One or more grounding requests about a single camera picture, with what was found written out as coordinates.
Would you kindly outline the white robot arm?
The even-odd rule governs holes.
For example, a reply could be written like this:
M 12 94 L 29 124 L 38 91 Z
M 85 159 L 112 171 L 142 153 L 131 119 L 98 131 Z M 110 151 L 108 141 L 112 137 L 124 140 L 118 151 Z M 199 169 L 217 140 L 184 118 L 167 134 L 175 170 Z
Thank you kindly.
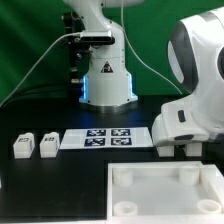
M 144 0 L 63 1 L 83 22 L 79 42 L 91 50 L 80 101 L 95 107 L 122 107 L 136 101 L 125 67 L 124 29 L 107 19 L 102 10 L 130 7 Z M 172 72 L 190 92 L 189 128 L 224 133 L 224 7 L 179 21 L 167 53 Z

